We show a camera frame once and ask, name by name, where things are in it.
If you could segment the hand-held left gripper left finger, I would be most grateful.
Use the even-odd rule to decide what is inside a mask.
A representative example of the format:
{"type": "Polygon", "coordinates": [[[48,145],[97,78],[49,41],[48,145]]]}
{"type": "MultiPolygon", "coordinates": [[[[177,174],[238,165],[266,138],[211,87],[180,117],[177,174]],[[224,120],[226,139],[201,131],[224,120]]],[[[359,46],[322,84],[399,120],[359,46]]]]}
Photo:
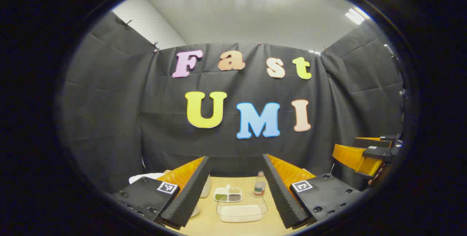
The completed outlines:
{"type": "Polygon", "coordinates": [[[143,218],[174,229],[185,227],[212,169],[203,156],[159,178],[142,176],[112,196],[143,218]]]}

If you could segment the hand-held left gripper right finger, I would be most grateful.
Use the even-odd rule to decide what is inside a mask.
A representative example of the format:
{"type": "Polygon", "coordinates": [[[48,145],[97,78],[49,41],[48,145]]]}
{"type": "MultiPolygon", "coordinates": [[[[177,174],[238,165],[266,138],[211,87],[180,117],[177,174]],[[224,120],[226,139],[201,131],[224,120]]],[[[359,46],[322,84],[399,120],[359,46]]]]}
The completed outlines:
{"type": "Polygon", "coordinates": [[[311,175],[269,154],[263,172],[284,226],[297,229],[322,221],[353,206],[364,193],[330,173],[311,175]]]}

